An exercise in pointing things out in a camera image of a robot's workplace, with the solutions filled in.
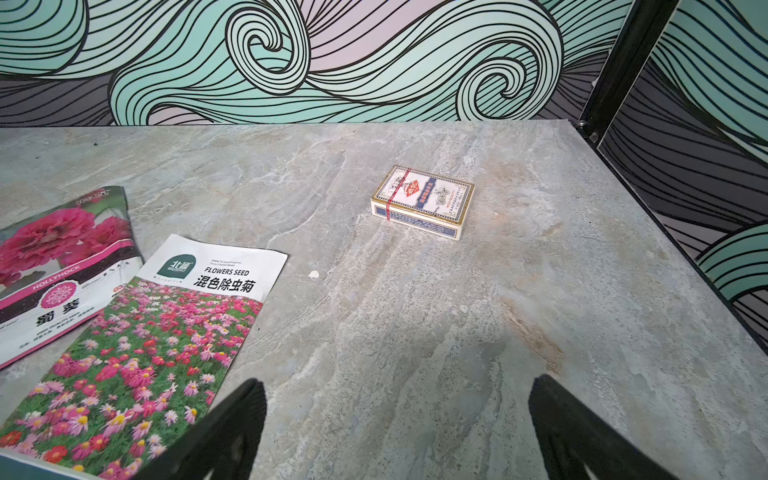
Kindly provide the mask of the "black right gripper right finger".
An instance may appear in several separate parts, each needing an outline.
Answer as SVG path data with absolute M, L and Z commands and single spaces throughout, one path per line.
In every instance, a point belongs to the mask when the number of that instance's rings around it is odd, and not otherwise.
M 550 479 L 674 477 L 547 374 L 534 380 L 528 408 Z

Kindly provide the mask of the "hollyhock seed packet pink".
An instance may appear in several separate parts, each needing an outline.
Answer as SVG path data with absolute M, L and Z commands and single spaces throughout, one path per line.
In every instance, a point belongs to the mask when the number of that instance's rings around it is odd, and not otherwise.
M 120 186 L 2 229 L 1 365 L 95 317 L 142 265 Z

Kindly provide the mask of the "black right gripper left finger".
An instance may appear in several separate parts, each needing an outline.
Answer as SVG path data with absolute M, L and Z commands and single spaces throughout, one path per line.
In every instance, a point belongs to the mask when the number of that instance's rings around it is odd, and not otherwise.
M 264 384 L 242 383 L 177 442 L 135 475 L 137 479 L 248 479 L 267 416 Z

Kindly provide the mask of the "mixed daisy flower seed packet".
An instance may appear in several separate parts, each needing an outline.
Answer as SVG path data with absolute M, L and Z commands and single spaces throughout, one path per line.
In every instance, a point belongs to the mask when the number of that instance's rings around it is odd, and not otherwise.
M 171 235 L 1 429 L 1 450 L 128 479 L 198 424 L 287 255 Z

